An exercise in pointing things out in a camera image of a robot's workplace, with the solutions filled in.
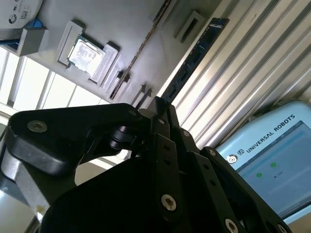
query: light blue device casing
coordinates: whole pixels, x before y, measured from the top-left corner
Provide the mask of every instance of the light blue device casing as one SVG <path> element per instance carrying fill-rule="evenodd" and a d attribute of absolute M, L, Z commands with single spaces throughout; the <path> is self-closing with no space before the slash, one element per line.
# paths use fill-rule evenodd
<path fill-rule="evenodd" d="M 311 108 L 292 101 L 251 121 L 217 148 L 289 224 L 311 212 Z"/>

